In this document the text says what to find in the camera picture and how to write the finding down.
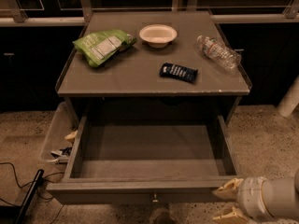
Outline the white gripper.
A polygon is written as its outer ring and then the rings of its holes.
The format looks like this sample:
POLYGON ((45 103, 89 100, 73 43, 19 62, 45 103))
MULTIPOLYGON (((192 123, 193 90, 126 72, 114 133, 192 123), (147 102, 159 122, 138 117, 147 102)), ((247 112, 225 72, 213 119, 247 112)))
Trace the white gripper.
POLYGON ((264 181, 265 178, 261 176, 245 179, 233 178, 214 189, 213 195, 222 200, 237 200, 239 207, 235 205, 225 206, 212 220, 216 224, 248 224, 249 217, 260 222, 272 220, 273 217, 263 203, 264 181))

